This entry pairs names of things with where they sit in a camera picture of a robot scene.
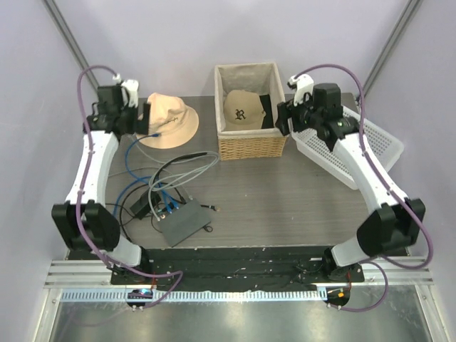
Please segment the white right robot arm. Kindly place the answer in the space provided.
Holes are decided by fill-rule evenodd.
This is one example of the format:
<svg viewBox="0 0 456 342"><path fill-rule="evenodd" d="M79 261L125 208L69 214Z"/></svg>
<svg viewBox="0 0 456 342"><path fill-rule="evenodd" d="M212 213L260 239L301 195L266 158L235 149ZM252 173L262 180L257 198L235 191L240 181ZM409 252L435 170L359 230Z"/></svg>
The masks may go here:
<svg viewBox="0 0 456 342"><path fill-rule="evenodd" d="M420 199L410 199L392 181L371 152L360 120L343 114L339 86L304 78L288 85L295 94L278 104L276 127L283 135L315 130L317 138L345 165L368 208L368 217L355 236L324 252L324 277L338 281L355 264L414 245L425 205Z"/></svg>

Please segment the dark grey network switch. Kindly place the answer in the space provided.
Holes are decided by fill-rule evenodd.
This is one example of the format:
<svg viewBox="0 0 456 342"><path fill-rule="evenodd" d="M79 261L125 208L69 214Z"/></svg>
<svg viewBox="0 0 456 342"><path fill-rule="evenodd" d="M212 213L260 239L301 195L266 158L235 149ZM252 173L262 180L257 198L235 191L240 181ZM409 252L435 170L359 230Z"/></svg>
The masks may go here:
<svg viewBox="0 0 456 342"><path fill-rule="evenodd" d="M210 215L194 199L166 215L157 225L168 245L175 247L210 222Z"/></svg>

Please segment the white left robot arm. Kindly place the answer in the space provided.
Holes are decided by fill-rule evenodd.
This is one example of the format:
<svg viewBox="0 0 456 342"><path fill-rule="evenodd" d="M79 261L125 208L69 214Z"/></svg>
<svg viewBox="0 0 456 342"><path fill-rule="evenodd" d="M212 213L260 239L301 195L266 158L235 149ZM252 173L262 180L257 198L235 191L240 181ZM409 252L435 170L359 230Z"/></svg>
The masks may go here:
<svg viewBox="0 0 456 342"><path fill-rule="evenodd" d="M71 251L95 252L102 261L119 264L136 284L146 283L152 267L144 248L121 233L120 223L105 207L108 174L123 135L147 132L148 115L138 107L139 83L119 81L97 90L97 109L83 127L83 153L71 191L51 216Z"/></svg>

